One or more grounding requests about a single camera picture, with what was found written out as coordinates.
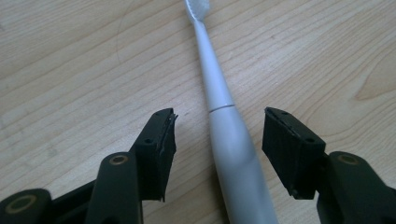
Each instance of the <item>replaceable brush head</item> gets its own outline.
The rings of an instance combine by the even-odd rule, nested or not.
[[[190,21],[203,21],[210,9],[209,0],[184,0]]]

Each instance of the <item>wood grain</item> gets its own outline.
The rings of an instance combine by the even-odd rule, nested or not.
[[[205,23],[253,137],[280,223],[318,223],[260,151],[266,106],[365,158],[396,188],[396,2],[211,1]],[[166,203],[146,223],[227,223],[193,29],[182,1],[0,1],[0,200],[96,177],[173,107]]]

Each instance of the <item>wooden surface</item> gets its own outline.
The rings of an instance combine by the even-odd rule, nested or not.
[[[280,223],[318,223],[261,152],[263,110],[292,113],[396,187],[396,2],[211,1],[205,20],[262,161]],[[166,203],[146,223],[227,223],[209,144],[200,64],[181,0],[0,1],[0,200],[57,198],[126,151],[173,107]]]

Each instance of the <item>toothbrush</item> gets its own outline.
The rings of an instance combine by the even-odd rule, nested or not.
[[[209,1],[185,0],[185,5],[198,42],[213,157],[229,219],[235,224],[277,223],[256,150],[206,32]]]

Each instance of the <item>wooden table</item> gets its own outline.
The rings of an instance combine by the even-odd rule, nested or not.
[[[280,223],[318,223],[262,145],[263,110],[292,113],[396,187],[396,2],[212,1],[206,25],[250,130]],[[193,28],[181,0],[0,1],[0,199],[57,198],[173,107],[166,202],[146,223],[228,222],[212,159]]]

